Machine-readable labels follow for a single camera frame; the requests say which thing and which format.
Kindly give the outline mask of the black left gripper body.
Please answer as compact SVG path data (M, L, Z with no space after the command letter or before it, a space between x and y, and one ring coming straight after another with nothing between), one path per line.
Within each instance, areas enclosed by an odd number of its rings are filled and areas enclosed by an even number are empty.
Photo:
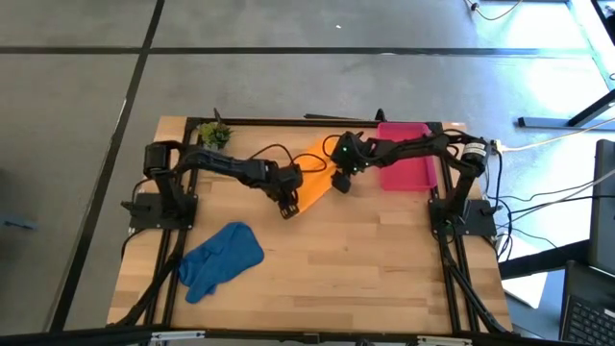
M290 194L301 186L301 169L299 165L278 167L268 166L266 180L261 188L275 202L282 192Z

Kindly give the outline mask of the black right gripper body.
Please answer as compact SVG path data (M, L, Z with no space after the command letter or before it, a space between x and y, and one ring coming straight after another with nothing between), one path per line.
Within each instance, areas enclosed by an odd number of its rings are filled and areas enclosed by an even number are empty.
M342 134L331 152L331 160L342 174L363 172L371 165L367 157L369 144L360 140L362 132L357 134L345 132Z

